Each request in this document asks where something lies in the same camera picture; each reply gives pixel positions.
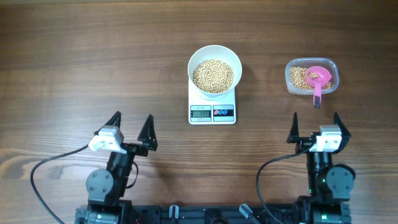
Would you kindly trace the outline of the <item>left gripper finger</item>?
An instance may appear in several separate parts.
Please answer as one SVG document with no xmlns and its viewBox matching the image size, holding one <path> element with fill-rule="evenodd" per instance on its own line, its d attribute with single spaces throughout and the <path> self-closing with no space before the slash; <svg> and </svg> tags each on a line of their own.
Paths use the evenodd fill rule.
<svg viewBox="0 0 398 224">
<path fill-rule="evenodd" d="M 121 126 L 121 112 L 117 111 L 113 116 L 104 124 L 104 126 L 115 126 L 120 128 Z"/>
<path fill-rule="evenodd" d="M 157 137 L 154 129 L 154 117 L 149 114 L 137 138 L 142 144 L 141 146 L 156 151 L 158 147 Z"/>
</svg>

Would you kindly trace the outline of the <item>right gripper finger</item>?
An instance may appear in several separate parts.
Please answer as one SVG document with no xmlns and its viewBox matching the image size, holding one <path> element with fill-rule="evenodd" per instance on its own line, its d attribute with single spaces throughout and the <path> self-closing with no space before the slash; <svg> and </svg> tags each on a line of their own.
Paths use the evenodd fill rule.
<svg viewBox="0 0 398 224">
<path fill-rule="evenodd" d="M 335 125 L 337 125 L 340 128 L 341 137 L 342 137 L 341 145 L 346 146 L 349 143 L 349 140 L 351 139 L 351 133 L 343 124 L 337 112 L 335 112 L 333 115 L 333 122 Z"/>
<path fill-rule="evenodd" d="M 287 138 L 287 143 L 298 143 L 299 141 L 300 141 L 299 122 L 298 122 L 297 113 L 295 112 L 293 115 L 292 126 Z"/>
</svg>

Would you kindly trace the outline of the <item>pink measuring scoop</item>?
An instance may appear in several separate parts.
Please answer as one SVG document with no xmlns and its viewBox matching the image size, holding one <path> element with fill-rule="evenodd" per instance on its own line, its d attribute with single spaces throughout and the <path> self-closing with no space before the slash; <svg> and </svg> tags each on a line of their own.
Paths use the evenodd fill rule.
<svg viewBox="0 0 398 224">
<path fill-rule="evenodd" d="M 319 74 L 318 78 L 310 79 L 309 74 L 312 72 L 316 72 Z M 331 79 L 330 72 L 320 66 L 313 66 L 308 68 L 306 72 L 306 81 L 307 83 L 314 87 L 313 90 L 313 104 L 315 108 L 320 108 L 322 102 L 322 86 L 325 86 Z"/>
</svg>

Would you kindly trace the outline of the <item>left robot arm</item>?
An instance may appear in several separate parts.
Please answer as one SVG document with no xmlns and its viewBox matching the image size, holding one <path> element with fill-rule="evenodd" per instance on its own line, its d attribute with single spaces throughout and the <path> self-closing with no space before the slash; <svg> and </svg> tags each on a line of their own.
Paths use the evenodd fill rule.
<svg viewBox="0 0 398 224">
<path fill-rule="evenodd" d="M 141 216 L 135 211 L 130 200 L 123 200 L 129 176 L 136 156 L 148 156 L 156 151 L 158 142 L 154 129 L 154 117 L 150 114 L 138 137 L 137 143 L 125 143 L 120 130 L 121 112 L 115 114 L 94 133 L 88 147 L 110 151 L 107 166 L 94 170 L 86 179 L 88 205 L 76 210 L 75 223 L 141 223 Z"/>
</svg>

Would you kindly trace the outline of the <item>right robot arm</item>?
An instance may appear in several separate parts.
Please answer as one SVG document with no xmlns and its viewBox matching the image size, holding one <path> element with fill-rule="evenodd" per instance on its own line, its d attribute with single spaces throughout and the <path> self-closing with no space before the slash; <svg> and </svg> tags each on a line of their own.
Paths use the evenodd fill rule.
<svg viewBox="0 0 398 224">
<path fill-rule="evenodd" d="M 348 201 L 356 178 L 355 171 L 345 164 L 334 164 L 332 155 L 341 152 L 351 139 L 351 133 L 333 115 L 333 124 L 321 125 L 309 137 L 299 135 L 298 117 L 294 114 L 287 138 L 295 144 L 296 154 L 307 157 L 309 196 L 299 196 L 294 203 L 292 220 L 306 224 L 350 224 Z"/>
</svg>

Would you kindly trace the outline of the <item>white digital kitchen scale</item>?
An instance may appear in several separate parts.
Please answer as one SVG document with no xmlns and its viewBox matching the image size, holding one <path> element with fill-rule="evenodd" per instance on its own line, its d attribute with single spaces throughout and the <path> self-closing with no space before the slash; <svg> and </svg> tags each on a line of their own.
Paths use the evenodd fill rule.
<svg viewBox="0 0 398 224">
<path fill-rule="evenodd" d="M 192 125 L 234 124 L 235 90 L 214 97 L 203 94 L 192 81 L 188 82 L 188 121 Z"/>
</svg>

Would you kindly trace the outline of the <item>soybeans in bowl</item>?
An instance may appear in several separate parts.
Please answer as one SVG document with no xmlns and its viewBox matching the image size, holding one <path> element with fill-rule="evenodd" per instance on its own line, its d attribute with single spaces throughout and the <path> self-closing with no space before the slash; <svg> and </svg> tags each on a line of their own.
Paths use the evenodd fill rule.
<svg viewBox="0 0 398 224">
<path fill-rule="evenodd" d="M 233 78 L 233 69 L 221 60 L 204 60 L 193 71 L 194 85 L 207 93 L 226 92 L 231 87 Z"/>
</svg>

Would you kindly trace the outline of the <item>white bowl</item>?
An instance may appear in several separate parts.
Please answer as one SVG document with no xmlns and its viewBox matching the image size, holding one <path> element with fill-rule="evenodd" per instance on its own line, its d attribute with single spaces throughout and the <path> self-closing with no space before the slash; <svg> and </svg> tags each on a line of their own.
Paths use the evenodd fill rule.
<svg viewBox="0 0 398 224">
<path fill-rule="evenodd" d="M 207 45 L 190 57 L 188 89 L 201 98 L 215 100 L 235 90 L 243 65 L 238 55 L 222 45 Z"/>
</svg>

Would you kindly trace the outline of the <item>soybeans pile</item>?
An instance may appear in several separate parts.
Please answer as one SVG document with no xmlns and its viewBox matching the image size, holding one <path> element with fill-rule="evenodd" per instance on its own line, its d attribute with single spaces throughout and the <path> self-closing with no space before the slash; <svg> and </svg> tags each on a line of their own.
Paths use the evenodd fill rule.
<svg viewBox="0 0 398 224">
<path fill-rule="evenodd" d="M 291 67 L 289 69 L 290 81 L 294 87 L 302 90 L 314 90 L 314 87 L 310 86 L 306 81 L 306 72 L 308 68 L 303 67 Z M 312 72 L 309 74 L 311 80 L 314 78 L 318 78 L 319 74 L 316 72 Z M 322 89 L 330 89 L 331 82 L 328 82 L 325 86 L 322 86 Z"/>
</svg>

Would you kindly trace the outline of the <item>clear plastic container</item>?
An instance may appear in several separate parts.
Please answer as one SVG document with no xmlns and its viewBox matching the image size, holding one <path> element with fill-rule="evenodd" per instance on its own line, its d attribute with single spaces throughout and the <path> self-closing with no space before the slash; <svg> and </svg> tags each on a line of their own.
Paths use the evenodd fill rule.
<svg viewBox="0 0 398 224">
<path fill-rule="evenodd" d="M 330 73 L 330 79 L 322 86 L 322 93 L 327 94 L 335 91 L 340 84 L 340 77 L 336 64 L 328 58 L 296 58 L 290 61 L 285 68 L 285 80 L 287 90 L 293 95 L 313 95 L 315 88 L 307 83 L 318 80 L 321 73 L 308 69 L 311 67 L 323 67 Z"/>
</svg>

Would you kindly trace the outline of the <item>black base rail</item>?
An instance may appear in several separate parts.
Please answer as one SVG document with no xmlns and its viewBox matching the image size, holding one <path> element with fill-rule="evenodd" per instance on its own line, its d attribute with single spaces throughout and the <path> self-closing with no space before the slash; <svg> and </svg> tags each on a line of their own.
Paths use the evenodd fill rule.
<svg viewBox="0 0 398 224">
<path fill-rule="evenodd" d="M 322 205 L 306 210 L 294 204 L 271 204 L 269 211 L 282 223 L 352 222 L 349 206 Z M 133 206 L 128 209 L 78 208 L 75 223 L 275 223 L 262 207 L 169 207 Z"/>
</svg>

